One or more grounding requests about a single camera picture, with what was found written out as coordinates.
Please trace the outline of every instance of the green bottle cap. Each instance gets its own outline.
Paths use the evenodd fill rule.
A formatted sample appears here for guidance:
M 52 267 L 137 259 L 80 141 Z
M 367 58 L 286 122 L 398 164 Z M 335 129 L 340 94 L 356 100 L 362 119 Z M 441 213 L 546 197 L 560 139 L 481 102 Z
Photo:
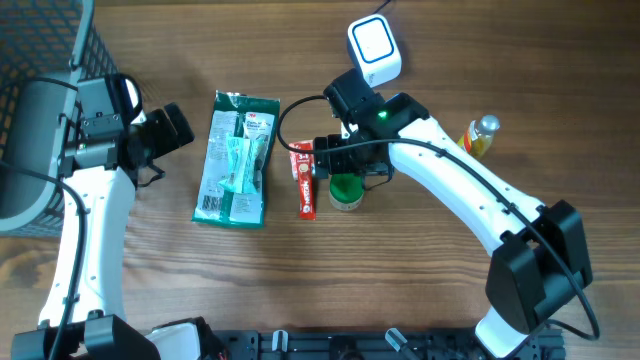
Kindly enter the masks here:
M 364 196 L 362 178 L 353 174 L 331 176 L 329 195 L 333 206 L 339 210 L 353 210 Z

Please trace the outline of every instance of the plastic wrapper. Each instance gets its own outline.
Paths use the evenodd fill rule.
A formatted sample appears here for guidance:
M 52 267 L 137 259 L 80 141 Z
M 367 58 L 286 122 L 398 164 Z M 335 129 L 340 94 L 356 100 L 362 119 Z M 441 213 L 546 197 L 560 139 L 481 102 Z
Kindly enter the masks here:
M 216 93 L 207 154 L 192 221 L 241 228 L 264 226 L 266 168 L 273 148 L 279 112 L 280 100 Z M 230 173 L 233 173 L 230 171 L 228 137 L 263 144 L 258 153 L 252 155 L 254 161 L 250 168 L 242 170 L 243 174 L 247 171 L 254 172 L 251 186 L 246 183 L 241 186 L 248 189 L 245 193 L 229 191 L 221 185 L 221 182 L 235 182 L 235 179 L 228 181 L 231 180 Z

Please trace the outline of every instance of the wood grain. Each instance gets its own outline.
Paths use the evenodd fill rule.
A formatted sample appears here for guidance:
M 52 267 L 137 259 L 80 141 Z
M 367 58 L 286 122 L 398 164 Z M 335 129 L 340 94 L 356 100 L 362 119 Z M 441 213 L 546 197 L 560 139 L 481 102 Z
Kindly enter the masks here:
M 424 329 L 484 316 L 486 253 L 403 175 L 348 214 L 332 208 L 322 183 L 318 219 L 305 222 L 288 154 L 276 145 L 265 229 L 190 222 L 215 91 L 280 98 L 283 108 L 321 93 L 351 67 L 347 26 L 377 4 L 96 9 L 98 29 L 141 84 L 146 108 L 176 101 L 197 137 L 158 162 L 165 180 L 137 193 L 123 279 L 134 327 L 203 315 L 218 329 Z M 572 359 L 640 351 L 638 14 L 636 2 L 605 1 L 397 1 L 386 10 L 404 67 L 381 93 L 409 93 L 453 138 L 470 120 L 498 115 L 503 128 L 483 162 L 526 193 L 566 199 L 583 214 L 595 274 L 587 295 L 603 336 L 587 343 L 568 335 Z M 291 114 L 285 136 L 338 128 L 316 102 Z M 0 358 L 14 333 L 35 327 L 57 249 L 57 239 L 0 239 Z M 559 318 L 587 328 L 576 301 Z

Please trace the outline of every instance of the black mesh basket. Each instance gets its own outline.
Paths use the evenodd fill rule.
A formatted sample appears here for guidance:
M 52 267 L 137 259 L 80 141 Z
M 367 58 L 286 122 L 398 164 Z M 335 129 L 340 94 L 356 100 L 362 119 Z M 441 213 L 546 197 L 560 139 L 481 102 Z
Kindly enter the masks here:
M 93 26 L 93 0 L 0 0 L 0 158 L 58 177 L 69 122 L 78 119 L 76 92 L 34 76 L 77 84 L 116 73 Z M 62 191 L 0 168 L 0 234 L 59 236 Z

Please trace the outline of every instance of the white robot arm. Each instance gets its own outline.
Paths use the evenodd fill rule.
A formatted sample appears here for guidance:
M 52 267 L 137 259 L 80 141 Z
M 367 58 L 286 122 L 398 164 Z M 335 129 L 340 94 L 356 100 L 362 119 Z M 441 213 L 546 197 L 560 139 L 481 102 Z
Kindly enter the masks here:
M 135 187 L 118 167 L 105 170 L 93 167 L 77 170 L 65 183 L 84 202 L 87 214 L 86 241 L 78 280 L 78 299 L 72 308 L 70 323 L 87 320 L 92 312 L 117 315 L 125 319 L 122 302 L 122 257 L 124 233 L 129 211 L 135 200 Z M 65 219 L 58 253 L 58 266 L 47 302 L 40 312 L 38 324 L 60 325 L 64 299 L 78 245 L 77 206 L 65 192 Z
M 412 122 L 400 130 L 399 135 L 445 149 L 471 166 L 495 188 L 507 192 L 529 221 L 533 222 L 540 216 L 537 210 L 543 205 L 540 200 L 518 191 L 469 156 L 447 136 L 433 117 Z M 503 244 L 500 236 L 505 231 L 517 234 L 525 228 L 513 214 L 505 212 L 504 205 L 497 202 L 495 196 L 469 173 L 437 153 L 398 143 L 389 145 L 389 157 L 398 171 L 418 181 L 456 214 L 480 240 L 489 256 Z M 517 332 L 491 308 L 476 327 L 476 336 L 495 357 L 503 358 L 520 346 L 528 335 Z

